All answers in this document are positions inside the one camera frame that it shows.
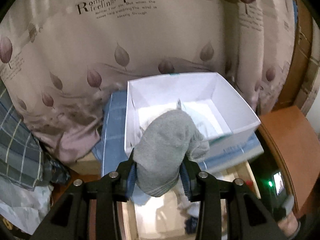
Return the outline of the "person's right hand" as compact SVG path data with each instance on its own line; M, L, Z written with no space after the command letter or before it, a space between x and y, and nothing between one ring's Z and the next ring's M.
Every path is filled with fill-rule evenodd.
M287 239L295 238L300 230L300 222L297 220L292 211L277 223Z

